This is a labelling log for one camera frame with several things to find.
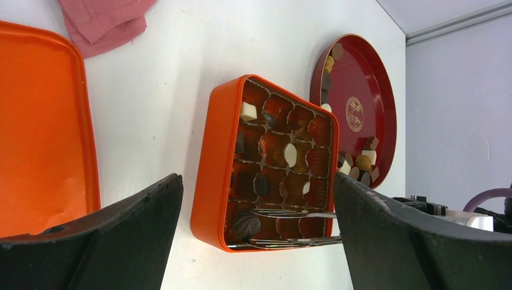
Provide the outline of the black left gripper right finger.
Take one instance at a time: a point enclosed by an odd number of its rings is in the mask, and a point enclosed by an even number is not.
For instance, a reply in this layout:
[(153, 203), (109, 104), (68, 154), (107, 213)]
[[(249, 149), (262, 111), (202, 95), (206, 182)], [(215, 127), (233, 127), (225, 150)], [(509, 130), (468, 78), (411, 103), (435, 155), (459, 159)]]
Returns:
[(338, 173), (334, 207), (354, 289), (510, 289), (511, 236), (454, 224)]

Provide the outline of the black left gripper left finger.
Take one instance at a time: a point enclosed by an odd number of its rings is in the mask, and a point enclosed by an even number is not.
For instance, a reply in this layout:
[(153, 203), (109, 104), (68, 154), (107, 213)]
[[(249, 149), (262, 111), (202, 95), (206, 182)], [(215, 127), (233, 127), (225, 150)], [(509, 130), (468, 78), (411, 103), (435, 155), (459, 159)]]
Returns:
[(2, 289), (159, 289), (184, 186), (173, 173), (37, 235), (1, 239)]

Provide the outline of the white square chocolate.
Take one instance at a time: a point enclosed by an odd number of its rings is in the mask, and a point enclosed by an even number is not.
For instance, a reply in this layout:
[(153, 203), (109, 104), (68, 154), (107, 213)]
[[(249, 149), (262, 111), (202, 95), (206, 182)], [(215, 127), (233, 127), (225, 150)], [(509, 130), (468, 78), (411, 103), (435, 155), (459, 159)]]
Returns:
[(302, 187), (302, 194), (306, 195), (309, 193), (309, 191), (310, 191), (310, 181), (307, 181), (304, 183), (304, 185)]

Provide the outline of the silver white-handled tongs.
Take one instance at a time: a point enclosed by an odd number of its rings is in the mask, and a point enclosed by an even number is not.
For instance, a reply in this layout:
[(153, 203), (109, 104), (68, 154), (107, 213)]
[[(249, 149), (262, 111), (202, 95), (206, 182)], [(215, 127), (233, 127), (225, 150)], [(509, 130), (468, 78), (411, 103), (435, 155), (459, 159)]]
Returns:
[(232, 248), (253, 247), (258, 250), (285, 250), (343, 243), (340, 235), (327, 236), (325, 233), (326, 222), (336, 218), (336, 214), (332, 212), (251, 208), (240, 212), (240, 214), (246, 212), (259, 217), (261, 230), (252, 237), (240, 239), (242, 244), (232, 245)]

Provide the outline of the white oval chocolate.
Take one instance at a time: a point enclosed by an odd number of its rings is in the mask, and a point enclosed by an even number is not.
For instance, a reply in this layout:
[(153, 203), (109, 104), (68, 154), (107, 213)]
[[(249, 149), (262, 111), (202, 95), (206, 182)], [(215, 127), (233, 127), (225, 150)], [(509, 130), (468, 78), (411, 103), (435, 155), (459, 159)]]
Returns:
[(287, 163), (287, 165), (292, 168), (295, 166), (297, 161), (297, 149), (294, 144), (288, 143), (283, 152), (283, 157)]

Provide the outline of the orange chocolate box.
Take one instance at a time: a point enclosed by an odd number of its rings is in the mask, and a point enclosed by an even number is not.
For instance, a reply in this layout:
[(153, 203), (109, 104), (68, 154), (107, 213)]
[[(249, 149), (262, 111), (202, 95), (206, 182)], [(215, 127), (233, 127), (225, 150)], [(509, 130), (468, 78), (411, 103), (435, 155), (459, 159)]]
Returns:
[[(258, 118), (243, 121), (241, 103), (255, 105)], [(332, 212), (339, 126), (327, 109), (255, 74), (214, 88), (210, 95), (190, 227), (193, 236), (229, 253), (242, 241), (231, 233), (240, 212), (251, 208)], [(290, 168), (288, 143), (297, 149)], [(302, 194), (305, 182), (310, 191)]]

